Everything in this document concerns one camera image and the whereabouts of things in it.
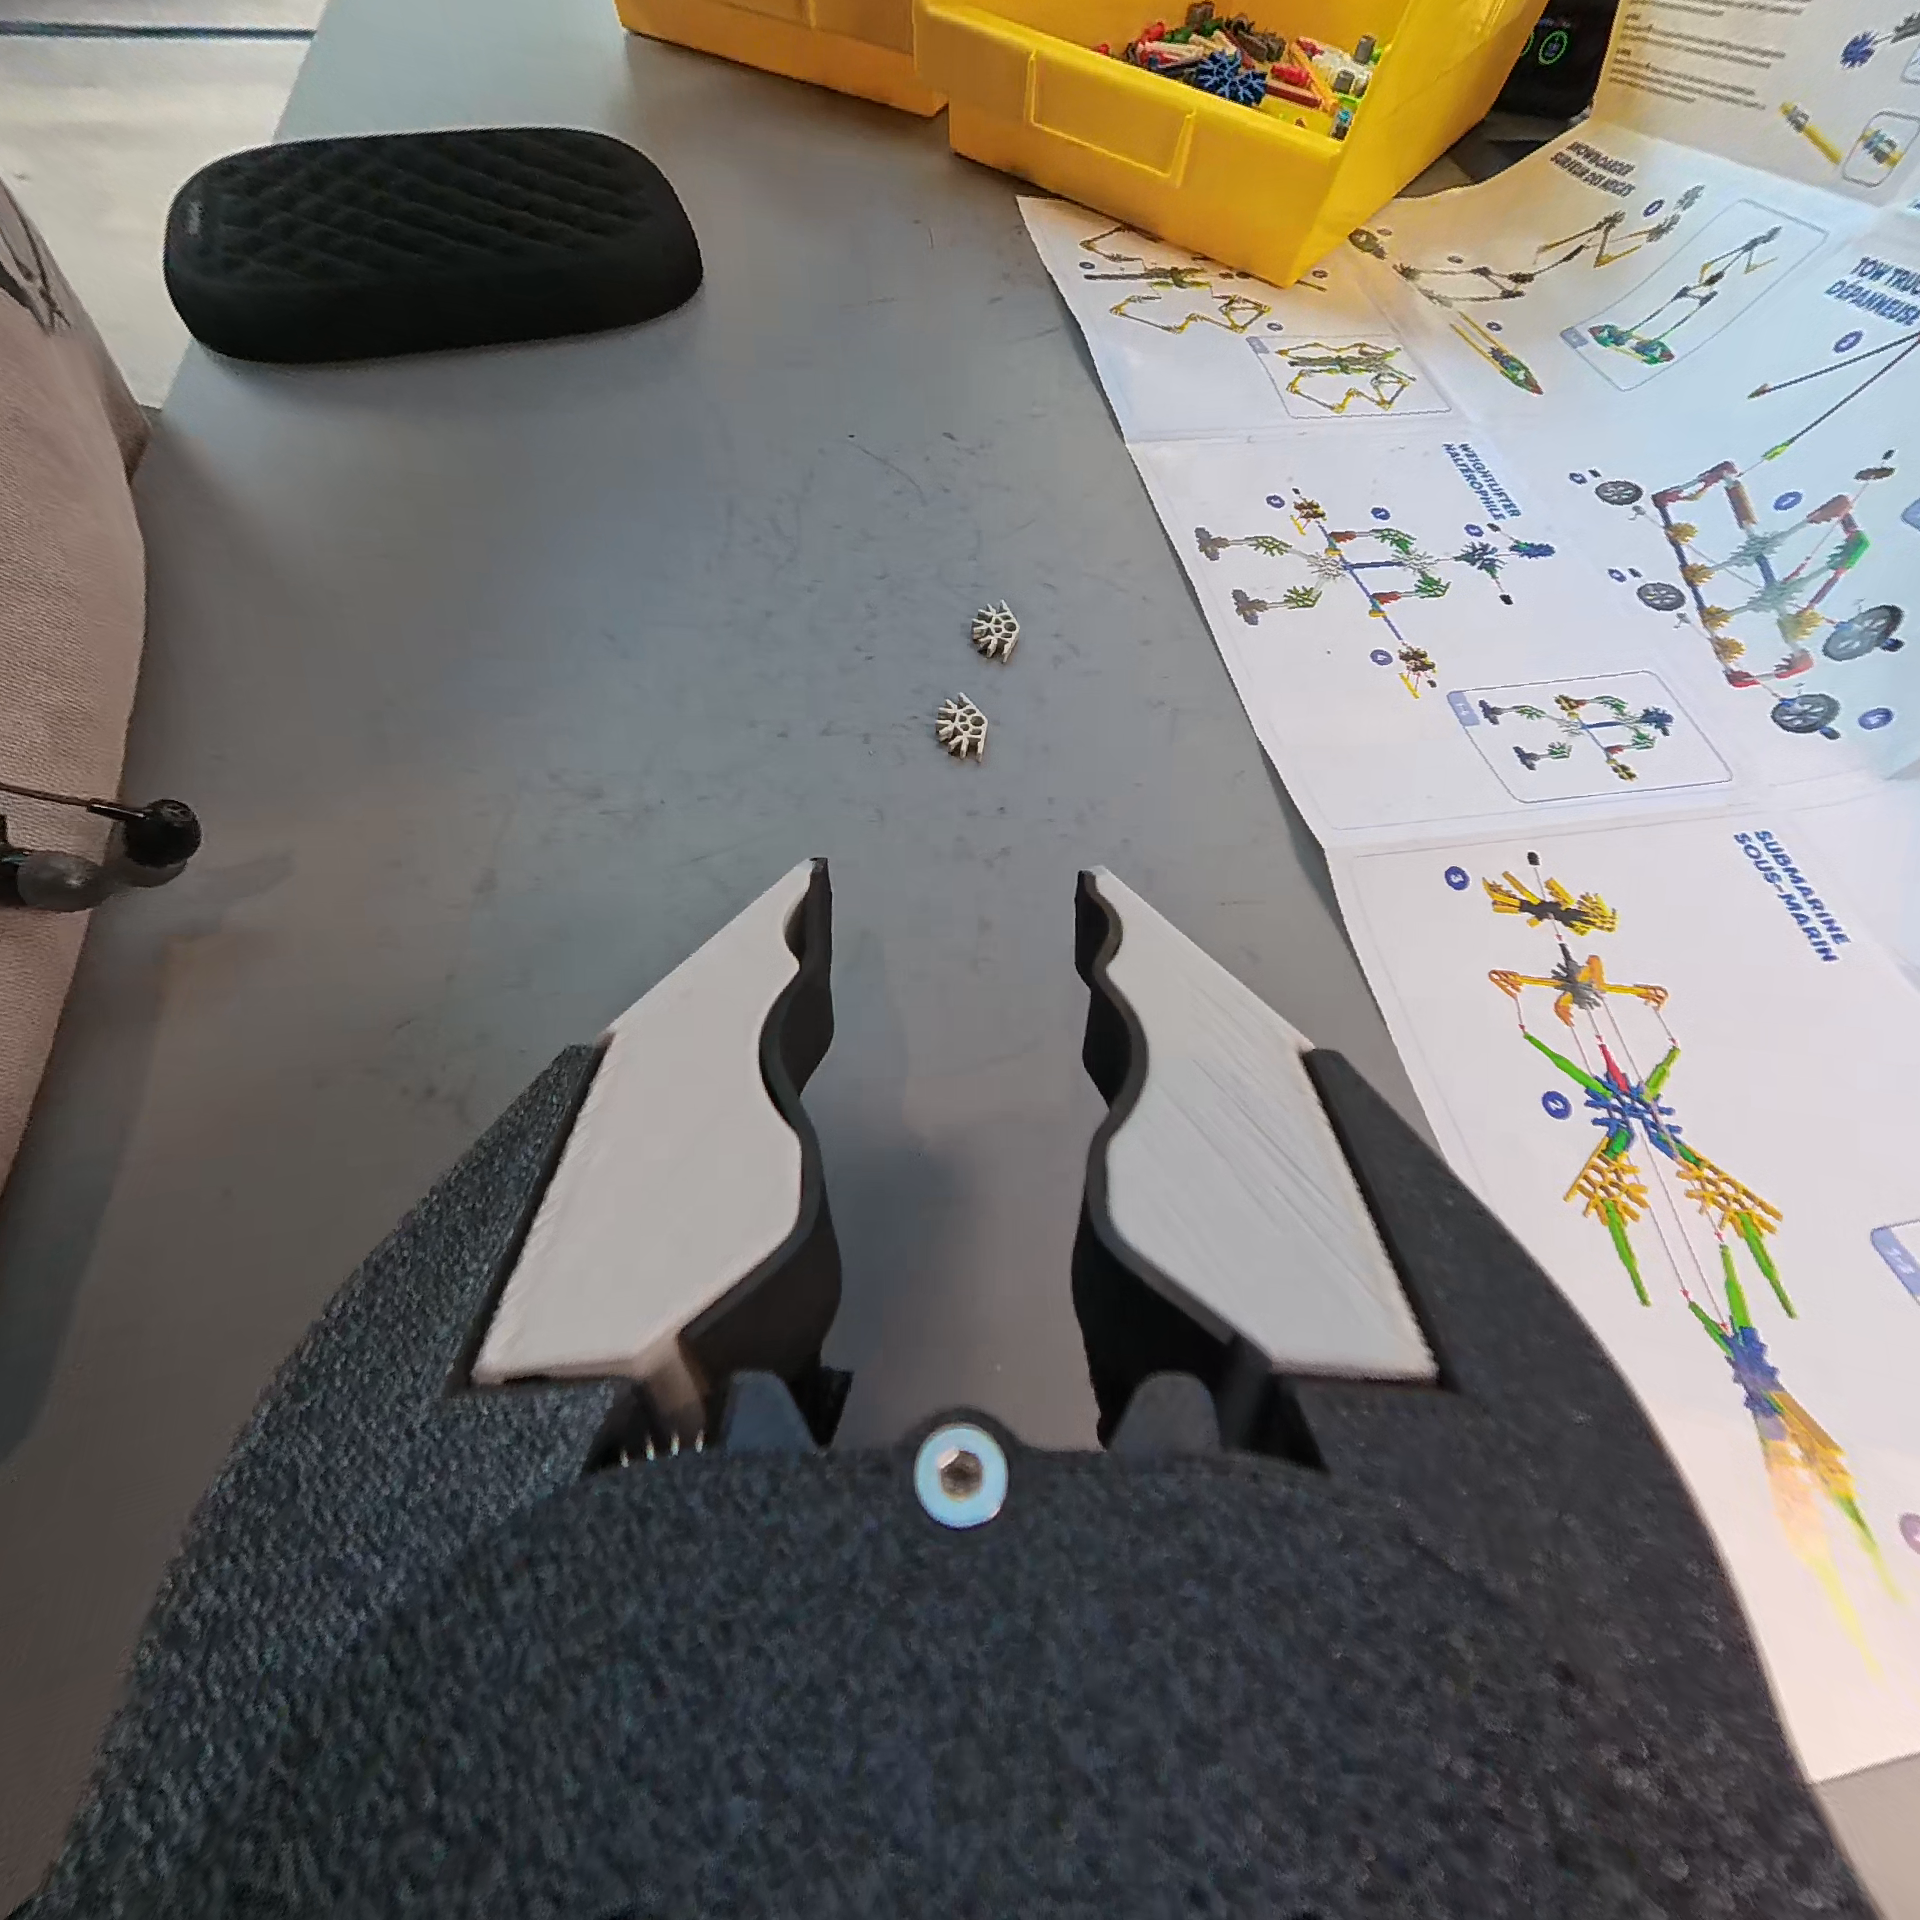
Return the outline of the yellow connector parts bin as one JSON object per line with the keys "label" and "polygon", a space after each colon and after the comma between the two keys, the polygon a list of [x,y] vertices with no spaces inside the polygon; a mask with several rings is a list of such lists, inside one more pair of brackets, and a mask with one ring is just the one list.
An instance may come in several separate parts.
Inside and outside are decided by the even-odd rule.
{"label": "yellow connector parts bin", "polygon": [[648,39],[779,79],[933,118],[947,102],[916,79],[910,5],[616,5]]}

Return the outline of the black mesh wrist rest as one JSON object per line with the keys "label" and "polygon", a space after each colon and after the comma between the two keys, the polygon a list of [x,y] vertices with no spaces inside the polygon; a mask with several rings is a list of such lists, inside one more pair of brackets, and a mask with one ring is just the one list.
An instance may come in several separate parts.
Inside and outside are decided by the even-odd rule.
{"label": "black mesh wrist rest", "polygon": [[567,127],[276,140],[187,180],[163,236],[190,337],[264,366],[604,334],[702,279],[664,170]]}

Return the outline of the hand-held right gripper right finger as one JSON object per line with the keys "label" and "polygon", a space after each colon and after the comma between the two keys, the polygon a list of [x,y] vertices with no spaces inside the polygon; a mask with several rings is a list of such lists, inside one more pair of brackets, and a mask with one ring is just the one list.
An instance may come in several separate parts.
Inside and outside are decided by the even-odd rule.
{"label": "hand-held right gripper right finger", "polygon": [[1110,869],[1074,884],[1103,1100],[1070,1255],[1097,1441],[1317,1454],[1295,1385],[1437,1389],[1308,1039]]}

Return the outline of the black electronic device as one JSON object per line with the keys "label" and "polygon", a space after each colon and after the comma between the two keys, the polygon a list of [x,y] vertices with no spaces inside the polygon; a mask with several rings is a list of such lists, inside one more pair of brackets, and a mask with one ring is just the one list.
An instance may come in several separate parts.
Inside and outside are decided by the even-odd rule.
{"label": "black electronic device", "polygon": [[1515,58],[1497,109],[1579,118],[1598,93],[1621,5],[1549,5]]}

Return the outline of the yellow rod parts bin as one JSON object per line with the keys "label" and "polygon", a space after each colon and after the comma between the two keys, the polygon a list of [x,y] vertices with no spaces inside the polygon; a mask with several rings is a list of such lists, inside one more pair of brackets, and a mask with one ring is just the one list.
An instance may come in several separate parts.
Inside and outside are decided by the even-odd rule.
{"label": "yellow rod parts bin", "polygon": [[1184,5],[915,5],[952,154],[1277,288],[1380,213],[1497,104],[1543,5],[1221,5],[1380,65],[1347,139],[1099,57]]}

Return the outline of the black wired earphones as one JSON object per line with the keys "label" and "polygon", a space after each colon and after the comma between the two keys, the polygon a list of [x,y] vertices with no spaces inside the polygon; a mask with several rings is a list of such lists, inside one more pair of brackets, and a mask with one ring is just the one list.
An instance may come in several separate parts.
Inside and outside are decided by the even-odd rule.
{"label": "black wired earphones", "polygon": [[35,914],[84,914],[124,891],[155,891],[187,871],[201,848],[201,822],[184,802],[98,802],[3,781],[13,802],[65,807],[112,822],[102,858],[83,852],[27,848],[3,826],[3,907]]}

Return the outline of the heap of colourful small rods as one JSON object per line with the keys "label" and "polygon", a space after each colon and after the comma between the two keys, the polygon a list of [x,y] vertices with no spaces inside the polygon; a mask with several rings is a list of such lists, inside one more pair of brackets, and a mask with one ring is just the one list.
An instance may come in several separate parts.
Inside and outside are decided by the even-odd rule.
{"label": "heap of colourful small rods", "polygon": [[1126,44],[1093,44],[1093,57],[1184,84],[1215,102],[1263,110],[1295,132],[1344,140],[1378,76],[1383,39],[1352,47],[1281,34],[1249,12],[1187,5],[1182,19],[1152,19]]}

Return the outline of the white building instruction sheet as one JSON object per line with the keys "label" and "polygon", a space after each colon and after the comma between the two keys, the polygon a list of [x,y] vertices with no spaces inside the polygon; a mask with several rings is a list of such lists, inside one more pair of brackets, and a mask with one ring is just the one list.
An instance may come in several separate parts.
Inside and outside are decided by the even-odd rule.
{"label": "white building instruction sheet", "polygon": [[1435,1135],[1918,1754],[1918,5],[1622,5],[1277,290],[1023,200]]}

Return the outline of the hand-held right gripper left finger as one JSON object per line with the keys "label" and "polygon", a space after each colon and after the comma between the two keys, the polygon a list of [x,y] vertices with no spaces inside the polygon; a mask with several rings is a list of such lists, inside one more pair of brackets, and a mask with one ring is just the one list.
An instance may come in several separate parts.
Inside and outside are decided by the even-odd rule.
{"label": "hand-held right gripper left finger", "polygon": [[832,1441],[841,1262],[802,1111],[832,1043],[829,907],[829,863],[795,866],[604,1029],[472,1385],[627,1383],[674,1447],[769,1374]]}

